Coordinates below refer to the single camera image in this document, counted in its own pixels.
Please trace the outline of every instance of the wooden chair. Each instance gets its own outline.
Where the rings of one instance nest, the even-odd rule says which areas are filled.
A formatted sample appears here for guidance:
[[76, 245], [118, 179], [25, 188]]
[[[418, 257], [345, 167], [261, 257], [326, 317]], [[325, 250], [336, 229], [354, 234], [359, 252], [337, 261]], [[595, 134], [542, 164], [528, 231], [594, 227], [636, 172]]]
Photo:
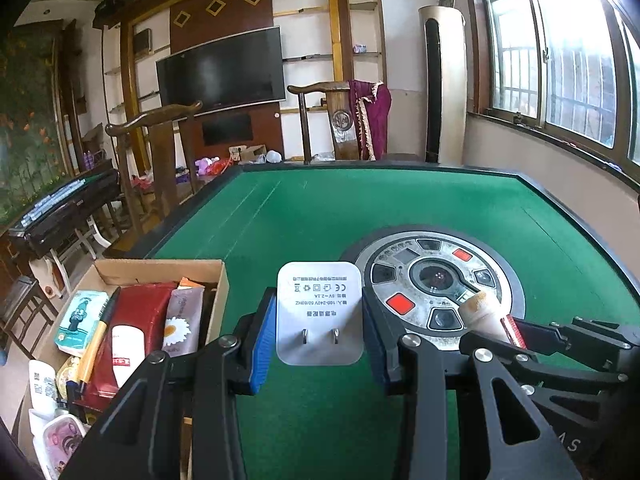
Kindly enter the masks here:
[[[125, 124], [107, 124], [104, 131], [110, 137], [116, 137], [118, 141], [118, 171], [124, 188], [125, 200], [131, 213], [131, 223], [138, 236], [142, 236], [142, 222], [138, 215], [138, 204], [134, 197], [129, 165], [127, 164], [126, 135], [137, 128], [146, 126], [148, 140], [151, 147], [151, 166], [154, 172], [154, 213], [160, 219], [164, 219], [179, 203], [178, 188], [175, 182], [175, 143], [173, 121], [186, 118], [187, 122], [193, 121], [193, 115], [202, 108], [202, 101], [190, 106], [168, 105], [155, 108], [148, 112], [136, 115]], [[189, 168], [191, 191], [195, 194], [198, 190], [198, 176], [195, 169], [193, 145], [191, 142], [192, 128], [180, 129], [180, 140], [184, 150], [184, 158]]]
[[[47, 316], [45, 307], [53, 314], [51, 319]], [[24, 319], [22, 314], [27, 312], [28, 317]], [[24, 339], [31, 327], [36, 316], [41, 314], [44, 318], [44, 324], [34, 339], [30, 349], [24, 346]], [[38, 280], [29, 278], [28, 276], [19, 276], [9, 290], [9, 294], [0, 304], [0, 330], [5, 332], [9, 338], [18, 345], [18, 348], [29, 358], [35, 359], [33, 351], [38, 346], [38, 342], [42, 338], [47, 327], [52, 326], [58, 311], [46, 297]], [[19, 334], [14, 333], [14, 327], [18, 322], [22, 323], [22, 330]]]
[[305, 162], [311, 161], [311, 141], [309, 139], [305, 95], [313, 92], [324, 92], [326, 94], [326, 108], [329, 113], [329, 125], [331, 126], [336, 160], [358, 160], [360, 158], [353, 115], [349, 108], [350, 88], [347, 81], [330, 81], [302, 87], [290, 85], [287, 86], [287, 90], [298, 96], [300, 124], [302, 126], [302, 150], [305, 155]]

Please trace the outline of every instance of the white label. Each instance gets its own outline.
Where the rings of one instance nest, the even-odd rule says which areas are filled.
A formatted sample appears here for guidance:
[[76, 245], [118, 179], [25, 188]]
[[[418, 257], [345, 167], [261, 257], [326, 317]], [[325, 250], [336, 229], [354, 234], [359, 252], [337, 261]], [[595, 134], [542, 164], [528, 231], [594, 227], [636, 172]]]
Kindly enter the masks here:
[[336, 366], [360, 359], [362, 279], [352, 263], [286, 264], [278, 273], [277, 307], [276, 352], [284, 363]]
[[145, 360], [145, 334], [139, 328], [116, 325], [111, 329], [111, 363], [119, 388]]
[[29, 361], [29, 386], [33, 409], [45, 418], [53, 418], [58, 405], [56, 371], [42, 361]]

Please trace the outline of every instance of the green felt table surface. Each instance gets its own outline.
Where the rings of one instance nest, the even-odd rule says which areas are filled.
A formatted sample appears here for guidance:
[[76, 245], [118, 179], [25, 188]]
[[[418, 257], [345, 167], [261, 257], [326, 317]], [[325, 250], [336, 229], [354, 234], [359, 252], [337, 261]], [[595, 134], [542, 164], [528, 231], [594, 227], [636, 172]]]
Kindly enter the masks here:
[[[220, 258], [230, 291], [222, 331], [254, 312], [291, 261], [337, 260], [375, 229], [430, 224], [494, 248], [513, 267], [526, 319], [639, 323], [615, 268], [550, 203], [516, 178], [443, 171], [335, 169], [241, 173], [156, 253]], [[274, 354], [256, 397], [239, 397], [249, 479], [389, 479], [401, 399], [384, 397], [366, 352], [349, 367], [291, 367]], [[449, 477], [458, 477], [449, 393]]]

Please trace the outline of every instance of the wooden shelf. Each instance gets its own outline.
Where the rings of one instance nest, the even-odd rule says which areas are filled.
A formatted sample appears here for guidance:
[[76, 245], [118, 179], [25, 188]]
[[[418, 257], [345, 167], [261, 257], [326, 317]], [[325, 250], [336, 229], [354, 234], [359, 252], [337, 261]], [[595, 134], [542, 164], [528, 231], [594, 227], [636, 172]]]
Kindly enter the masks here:
[[285, 57], [282, 59], [283, 63], [295, 63], [297, 61], [313, 61], [320, 59], [333, 59], [333, 54], [309, 54], [308, 56], [300, 57]]
[[280, 12], [274, 12], [273, 17], [295, 16], [296, 14], [317, 14], [318, 12], [329, 12], [329, 7], [305, 7], [303, 9], [281, 10]]
[[382, 56], [382, 52], [359, 52], [357, 54], [353, 54], [353, 57], [380, 57]]
[[[316, 113], [316, 112], [325, 112], [326, 106], [312, 106], [311, 108], [306, 109], [307, 113]], [[281, 108], [280, 114], [297, 114], [300, 113], [300, 108]]]
[[[158, 52], [162, 52], [163, 50], [167, 50], [168, 48], [171, 48], [171, 45], [164, 45], [161, 46], [160, 48], [156, 48], [155, 50], [152, 50], [151, 52], [149, 52], [148, 54], [143, 54], [142, 56], [139, 56], [136, 58], [136, 63], [139, 61], [142, 61], [143, 59], [146, 59], [147, 57], [151, 57], [155, 54], [157, 54]], [[112, 68], [111, 70], [107, 71], [104, 73], [104, 75], [116, 75], [120, 73], [121, 67], [117, 66], [116, 68]]]
[[[140, 96], [138, 98], [138, 102], [141, 103], [142, 101], [146, 101], [147, 99], [152, 99], [153, 97], [156, 97], [157, 95], [160, 95], [160, 92], [158, 90], [154, 90], [153, 92], [149, 92], [148, 94]], [[117, 113], [120, 113], [123, 110], [124, 110], [124, 103], [120, 103], [118, 105], [115, 105], [111, 110], [109, 110], [109, 113], [110, 114], [117, 114]]]
[[351, 10], [376, 10], [378, 2], [359, 2], [357, 4], [349, 4]]

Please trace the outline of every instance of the small bottle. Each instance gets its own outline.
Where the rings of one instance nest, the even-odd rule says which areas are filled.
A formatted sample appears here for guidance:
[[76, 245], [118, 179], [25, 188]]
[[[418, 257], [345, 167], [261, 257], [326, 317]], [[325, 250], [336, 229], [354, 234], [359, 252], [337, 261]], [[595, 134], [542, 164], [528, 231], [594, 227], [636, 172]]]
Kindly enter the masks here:
[[513, 317], [492, 292], [476, 292], [460, 305], [458, 313], [469, 330], [520, 348], [527, 347]]
[[61, 397], [58, 398], [58, 407], [56, 408], [56, 411], [54, 412], [55, 416], [60, 416], [60, 415], [68, 415], [69, 414], [69, 407], [66, 403], [66, 401], [64, 399], [62, 399]]

